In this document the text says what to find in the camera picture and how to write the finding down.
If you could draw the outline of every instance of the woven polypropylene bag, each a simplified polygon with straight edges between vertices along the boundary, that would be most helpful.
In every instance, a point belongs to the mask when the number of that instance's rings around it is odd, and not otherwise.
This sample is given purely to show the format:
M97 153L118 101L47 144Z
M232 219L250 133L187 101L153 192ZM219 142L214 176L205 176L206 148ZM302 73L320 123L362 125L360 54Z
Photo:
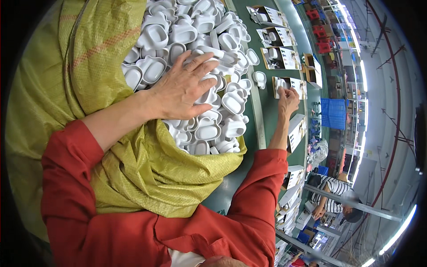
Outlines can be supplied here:
M64 0L45 15L16 71L6 121L12 192L26 228L48 241L40 215L41 156L65 124L131 95L120 67L140 35L145 0ZM192 156L161 120L121 138L92 170L98 213L150 210L189 217L235 170L240 153Z

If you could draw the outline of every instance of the red steel beam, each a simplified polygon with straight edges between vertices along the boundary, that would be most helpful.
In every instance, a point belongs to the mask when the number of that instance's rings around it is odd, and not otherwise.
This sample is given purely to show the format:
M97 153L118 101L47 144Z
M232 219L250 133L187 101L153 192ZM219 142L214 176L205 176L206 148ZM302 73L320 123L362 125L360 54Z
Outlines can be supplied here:
M369 2L369 0L366 0L366 3L369 5L369 7L371 8L371 10L372 10L372 12L373 12L373 14L374 14L374 16L376 17L376 19L377 19L377 21L378 21L378 23L380 24L380 26L381 26L381 20L380 20L380 18L378 17L378 14L375 12L375 9L372 7L372 4ZM378 191L378 194L377 194L377 196L375 197L375 200L373 201L373 203L372 203L372 207L373 206L375 206L375 203L377 203L377 200L378 200L378 198L380 197L380 195L381 195L381 192L383 191L383 189L384 189L384 185L385 185L385 183L386 183L386 181L387 181L387 178L389 177L389 173L390 173L390 169L392 168L392 163L393 163L393 160L394 160L394 158L395 158L395 154L396 154L396 147L397 147L397 145L398 145L398 136L399 136L399 130L400 130L400 114L401 114L401 103L400 103L400 99L401 99L401 95L400 95L400 84L399 84L399 75L398 75L398 67L397 67L397 65L396 65L396 61L395 61L395 55L394 55L394 52L393 52L393 49L392 49L392 45L391 45L391 43L390 43L390 40L389 40L389 37L387 36L387 32L386 31L384 31L384 37L386 38L386 42L387 42L387 46L389 47L389 50L390 50L390 55L392 55L391 56L391 59L392 59L392 62L393 62L393 68L394 68L394 70L395 70L395 76L396 76L396 84L397 84L397 91L398 91L398 116L397 116L397 122L396 122L396 135L395 135L395 143L394 143L394 145L393 145L393 151L392 151L392 155L390 156L390 163L389 163L389 166L388 166L388 168L387 168L387 172L386 172L386 175L384 176L384 180L383 180L383 183L381 184L381 187L380 187L380 189L379 189L379 191ZM359 230L359 228L362 226L362 224L365 222L365 220L366 220L366 218L368 217L370 215L370 213L368 213L368 214L366 214L365 215L365 217L363 218L363 220L362 220L362 222L361 222L361 224L359 224L359 226L356 228L356 230L353 232L353 234L351 235L351 237L349 238L349 239L347 239L347 241L345 241L344 242L344 244L340 247L340 249L339 250L337 250L333 255L332 255L332 257L334 257L335 256L335 254L337 254L346 244L347 244L347 242L354 236L354 234Z

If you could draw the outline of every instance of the blue plastic crate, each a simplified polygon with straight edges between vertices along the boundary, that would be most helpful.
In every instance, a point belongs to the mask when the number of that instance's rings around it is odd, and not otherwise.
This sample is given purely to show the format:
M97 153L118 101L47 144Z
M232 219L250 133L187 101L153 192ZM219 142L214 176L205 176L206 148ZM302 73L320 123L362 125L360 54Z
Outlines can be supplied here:
M320 99L322 107L322 126L344 130L347 109L344 99Z
M319 165L319 166L317 166L317 168L319 169L317 171L318 174L328 175L328 171L329 171L328 167Z

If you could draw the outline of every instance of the wrist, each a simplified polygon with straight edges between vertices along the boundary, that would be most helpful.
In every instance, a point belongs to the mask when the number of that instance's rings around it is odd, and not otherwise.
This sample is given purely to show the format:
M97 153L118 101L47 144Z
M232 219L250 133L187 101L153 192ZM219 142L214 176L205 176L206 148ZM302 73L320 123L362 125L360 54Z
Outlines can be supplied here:
M134 94L134 101L141 123L161 118L161 104L155 100L151 90L141 90Z

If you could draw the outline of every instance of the woman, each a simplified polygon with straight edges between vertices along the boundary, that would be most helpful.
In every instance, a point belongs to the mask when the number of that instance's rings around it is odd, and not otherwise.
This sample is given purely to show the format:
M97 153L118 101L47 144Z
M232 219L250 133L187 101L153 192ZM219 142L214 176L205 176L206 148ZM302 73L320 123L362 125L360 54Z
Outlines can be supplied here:
M299 97L280 88L277 129L236 191L227 216L199 205L190 218L164 218L150 211L96 214L91 169L115 142L145 122L188 120L211 105L194 106L216 84L200 81L218 61L213 53L180 55L149 90L69 123L50 137L42 158L41 213L58 266L272 266L274 209L287 173L289 118Z

